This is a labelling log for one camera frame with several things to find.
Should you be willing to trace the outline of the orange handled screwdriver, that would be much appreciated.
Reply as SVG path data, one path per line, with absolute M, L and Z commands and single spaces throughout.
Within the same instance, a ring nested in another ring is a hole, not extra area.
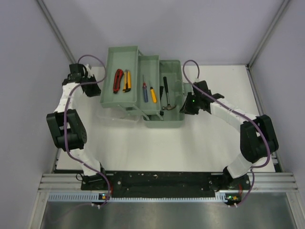
M 153 84 L 151 83 L 151 81 L 149 81 L 149 84 L 150 84 L 150 93 L 151 93 L 151 97 L 152 97 L 152 101 L 153 103 L 157 103 L 157 96 L 156 96 L 156 93 L 155 93 L 155 89 L 153 87 Z

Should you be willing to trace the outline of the red handled pliers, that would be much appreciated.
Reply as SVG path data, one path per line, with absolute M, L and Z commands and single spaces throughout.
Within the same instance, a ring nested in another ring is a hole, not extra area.
M 113 93 L 117 94 L 120 90 L 121 87 L 121 80 L 122 77 L 124 76 L 124 72 L 122 69 L 117 69 L 116 73 L 115 73 L 115 77 L 114 77 L 114 82 L 113 82 Z

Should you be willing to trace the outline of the translucent green tool box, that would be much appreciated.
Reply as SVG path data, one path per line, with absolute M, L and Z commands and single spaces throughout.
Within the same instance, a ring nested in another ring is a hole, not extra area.
M 101 105 L 124 116 L 140 116 L 148 128 L 179 128 L 190 85 L 183 82 L 179 60 L 144 55 L 138 46 L 110 47 Z

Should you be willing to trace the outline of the orange black utility knife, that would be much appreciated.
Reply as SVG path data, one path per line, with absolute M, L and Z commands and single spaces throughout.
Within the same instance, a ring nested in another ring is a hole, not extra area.
M 127 93 L 131 90 L 132 87 L 132 81 L 131 81 L 131 72 L 129 70 L 126 70 L 124 72 L 124 87 L 123 92 Z

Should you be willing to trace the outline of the claw hammer black handle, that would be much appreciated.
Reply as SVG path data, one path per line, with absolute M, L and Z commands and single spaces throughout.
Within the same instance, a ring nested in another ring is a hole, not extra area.
M 165 95 L 166 95 L 166 102 L 167 102 L 167 105 L 163 106 L 163 110 L 167 110 L 167 111 L 171 111 L 171 110 L 174 110 L 176 108 L 176 105 L 171 105 L 171 102 L 170 102 L 170 97 L 169 97 L 169 86 L 168 86 L 168 80 L 167 80 L 167 77 L 164 76 L 163 77 L 163 83 L 164 83 L 164 88 L 165 88 Z

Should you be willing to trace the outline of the blue handled screwdriver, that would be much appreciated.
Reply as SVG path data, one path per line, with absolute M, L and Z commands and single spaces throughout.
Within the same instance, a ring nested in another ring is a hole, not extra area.
M 147 92 L 147 85 L 145 82 L 144 75 L 142 75 L 142 79 L 143 79 L 142 89 L 143 89 L 144 102 L 147 103 L 148 102 L 148 92 Z

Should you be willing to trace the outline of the small black mallet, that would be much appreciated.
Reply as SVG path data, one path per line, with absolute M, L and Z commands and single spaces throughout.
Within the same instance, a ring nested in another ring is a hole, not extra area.
M 159 88 L 160 116 L 164 116 L 163 104 L 162 104 L 163 91 L 164 91 L 164 86 L 160 86 Z

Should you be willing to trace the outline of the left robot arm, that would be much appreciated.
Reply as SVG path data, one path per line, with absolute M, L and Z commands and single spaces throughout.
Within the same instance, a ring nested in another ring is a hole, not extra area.
M 81 96 L 96 97 L 101 94 L 90 65 L 75 63 L 69 65 L 70 73 L 62 82 L 62 95 L 53 113 L 47 114 L 46 121 L 55 146 L 78 162 L 83 170 L 81 181 L 103 189 L 108 178 L 104 168 L 90 153 L 85 151 L 87 132 L 77 112 Z

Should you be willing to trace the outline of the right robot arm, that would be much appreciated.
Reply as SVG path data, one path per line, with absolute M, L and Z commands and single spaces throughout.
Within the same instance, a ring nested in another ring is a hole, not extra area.
M 252 168 L 265 167 L 279 144 L 272 120 L 267 115 L 247 113 L 229 103 L 223 95 L 213 94 L 206 81 L 192 84 L 180 113 L 197 115 L 200 110 L 220 118 L 240 134 L 240 153 L 223 169 L 220 186 L 235 188 Z

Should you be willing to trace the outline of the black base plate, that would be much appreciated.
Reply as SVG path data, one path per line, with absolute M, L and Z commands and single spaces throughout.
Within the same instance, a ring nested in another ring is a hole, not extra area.
M 234 187 L 220 186 L 222 173 L 209 172 L 152 172 L 108 171 L 99 183 L 84 185 L 82 174 L 76 179 L 81 189 L 110 192 L 113 198 L 207 198 L 217 191 L 244 191 L 250 188 L 248 175 Z

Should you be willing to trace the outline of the aluminium frame rail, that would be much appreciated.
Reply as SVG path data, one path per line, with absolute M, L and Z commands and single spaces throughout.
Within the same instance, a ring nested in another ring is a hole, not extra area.
M 222 173 L 208 172 L 140 172 L 140 171 L 110 171 L 106 179 L 113 188 L 129 187 L 199 187 L 208 190 L 237 190 L 243 185 L 243 190 L 249 187 L 258 192 L 296 192 L 298 190 L 292 173 L 256 172 L 248 173 L 244 178 L 235 181 L 225 181 Z M 80 174 L 44 174 L 39 191 L 91 191 L 97 184 L 107 188 L 106 179 L 100 177 L 85 178 Z

